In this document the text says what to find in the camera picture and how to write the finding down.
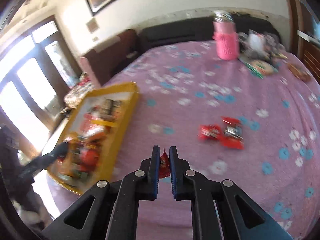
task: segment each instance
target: lid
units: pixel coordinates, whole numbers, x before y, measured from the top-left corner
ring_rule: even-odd
[[[226,11],[215,11],[215,20],[219,22],[224,22],[224,21],[231,21],[233,22],[233,19],[231,17],[231,14]]]

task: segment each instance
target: floor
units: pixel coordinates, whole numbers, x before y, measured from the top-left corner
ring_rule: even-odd
[[[50,137],[47,144],[45,145],[42,151],[42,155],[51,152],[54,149],[60,137],[60,134],[62,133],[67,122],[68,119],[64,119],[61,122],[57,130],[54,132],[54,134]],[[34,192],[38,193],[41,196],[48,212],[54,218],[57,218],[62,212],[64,212],[68,208],[68,206],[70,206],[79,197],[78,195],[58,185],[53,179],[51,179],[51,177],[47,174],[46,170],[39,172],[34,177],[34,180],[35,183],[32,185]]]

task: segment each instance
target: ceiling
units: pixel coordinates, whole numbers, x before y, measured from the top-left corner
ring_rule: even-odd
[[[49,0],[26,0],[23,5],[16,12],[11,22],[4,28],[2,34],[8,31],[12,26],[18,22],[23,21],[26,17],[30,16],[37,10],[45,8],[49,4]]]

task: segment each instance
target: yellow box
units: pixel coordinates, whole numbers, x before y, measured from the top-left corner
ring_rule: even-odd
[[[68,133],[77,131],[80,121],[83,120],[84,113],[87,112],[88,108],[92,107],[90,102],[93,102],[102,96],[110,99],[125,100],[126,103],[123,105],[123,111],[119,120],[114,123],[107,139],[105,139],[103,142],[99,162],[94,174],[92,175],[92,178],[83,188],[73,187],[64,183],[58,176],[56,176],[56,162],[48,168],[48,174],[53,180],[55,180],[64,188],[79,195],[82,195],[87,189],[89,189],[99,180],[110,180],[123,136],[139,98],[139,88],[136,83],[127,82],[93,90],[87,93],[82,102],[79,104],[78,108],[73,110],[66,127],[59,137],[58,143],[61,143]]]

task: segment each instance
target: cloth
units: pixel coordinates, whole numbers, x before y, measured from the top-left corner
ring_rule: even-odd
[[[295,239],[305,237],[320,211],[320,87],[278,64],[279,73],[260,79],[238,60],[220,60],[215,41],[143,54],[106,84],[133,81],[141,93],[113,180],[137,169],[153,145],[174,145],[192,169],[233,180]],[[222,125],[221,116],[241,120],[244,150],[199,141],[199,126]],[[190,203],[173,199],[170,178],[159,181],[155,202],[140,202],[138,218],[138,240],[192,239]]]

